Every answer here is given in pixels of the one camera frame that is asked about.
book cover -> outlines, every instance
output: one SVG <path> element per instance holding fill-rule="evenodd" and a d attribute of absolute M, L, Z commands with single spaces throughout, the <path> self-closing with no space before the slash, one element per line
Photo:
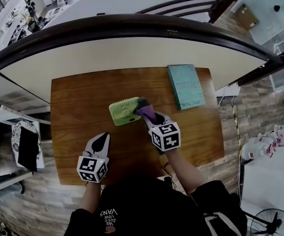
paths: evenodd
<path fill-rule="evenodd" d="M 201 84 L 193 65 L 170 65 L 168 74 L 179 110 L 205 105 Z"/>

small desk fan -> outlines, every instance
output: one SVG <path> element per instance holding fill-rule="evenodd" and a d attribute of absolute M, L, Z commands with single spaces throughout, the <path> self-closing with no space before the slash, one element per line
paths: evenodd
<path fill-rule="evenodd" d="M 139 97 L 133 97 L 109 105 L 109 111 L 116 126 L 131 123 L 141 118 L 141 116 L 134 114 L 138 107 L 138 100 Z"/>

cable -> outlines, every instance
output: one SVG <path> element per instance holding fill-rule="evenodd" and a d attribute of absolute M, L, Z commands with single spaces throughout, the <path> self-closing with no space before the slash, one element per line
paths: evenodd
<path fill-rule="evenodd" d="M 167 171 L 165 170 L 166 166 L 169 165 L 169 164 L 170 164 L 170 162 L 168 161 L 168 162 L 163 166 L 162 170 L 163 170 L 163 172 L 165 172 L 168 176 L 170 176 L 172 187 L 173 187 L 173 189 L 175 190 L 175 189 L 177 188 L 177 185 L 172 181 L 172 175 L 171 175 L 169 172 L 167 172 Z"/>
<path fill-rule="evenodd" d="M 273 48 L 274 48 L 273 52 L 274 52 L 274 53 L 275 53 L 275 51 L 276 51 L 276 47 L 277 47 L 278 45 L 282 44 L 282 43 L 284 43 L 284 40 L 282 40 L 281 42 L 279 42 L 279 43 L 277 43 L 277 44 L 275 44 L 275 45 L 273 46 Z"/>
<path fill-rule="evenodd" d="M 233 104 L 233 99 L 235 96 L 232 97 L 231 99 L 231 106 L 232 106 L 232 113 L 234 115 L 234 119 L 235 119 L 235 126 L 236 126 L 236 131 L 237 131 L 237 139 L 238 139 L 238 196 L 239 196 L 239 201 L 241 201 L 241 194 L 240 194 L 240 160 L 241 160 L 241 141 L 240 141 L 240 135 L 239 135 L 239 128 L 238 128 L 238 120 L 237 120 L 237 116 L 235 113 L 235 106 Z"/>
<path fill-rule="evenodd" d="M 176 183 L 179 181 L 179 179 L 177 179 L 175 182 L 174 182 L 174 185 L 175 185 L 175 189 L 177 189 L 177 185 Z"/>
<path fill-rule="evenodd" d="M 220 107 L 220 105 L 221 105 L 221 102 L 222 102 L 222 100 L 223 100 L 223 98 L 224 98 L 224 96 L 225 96 L 225 90 L 226 90 L 226 89 L 224 89 L 224 93 L 223 93 L 223 96 L 222 96 L 222 98 L 221 98 L 221 100 L 220 100 L 220 102 L 219 102 L 219 107 Z"/>

black cable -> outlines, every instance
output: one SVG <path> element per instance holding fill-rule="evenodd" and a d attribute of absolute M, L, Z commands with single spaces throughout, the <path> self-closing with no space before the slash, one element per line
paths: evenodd
<path fill-rule="evenodd" d="M 172 180 L 172 175 L 171 175 L 169 172 L 167 172 L 167 171 L 165 170 L 166 166 L 169 165 L 169 164 L 170 164 L 170 162 L 168 161 L 168 162 L 163 166 L 163 171 L 164 171 L 167 175 L 170 176 L 172 188 L 175 190 L 175 189 L 177 188 L 177 185 L 176 185 L 176 184 L 174 183 L 174 181 Z"/>

desk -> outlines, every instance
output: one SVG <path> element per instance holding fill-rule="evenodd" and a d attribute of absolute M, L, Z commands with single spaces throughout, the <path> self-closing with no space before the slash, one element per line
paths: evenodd
<path fill-rule="evenodd" d="M 159 177 L 166 156 L 152 145 L 143 119 L 115 126 L 111 103 L 146 97 L 154 109 L 176 121 L 181 130 L 179 151 L 195 166 L 224 156 L 217 100 L 209 69 L 196 68 L 205 106 L 179 111 L 166 67 L 130 68 L 79 74 L 52 80 L 51 128 L 60 183 L 84 185 L 76 171 L 79 155 L 89 139 L 111 135 L 109 172 L 103 184 L 125 176 Z"/>
<path fill-rule="evenodd" d="M 66 10 L 70 5 L 64 5 L 62 7 L 58 7 L 55 9 L 52 9 L 50 11 L 48 11 L 48 13 L 46 14 L 45 18 L 51 20 L 54 19 L 56 16 L 58 16 L 61 12 L 63 12 L 64 10 Z"/>

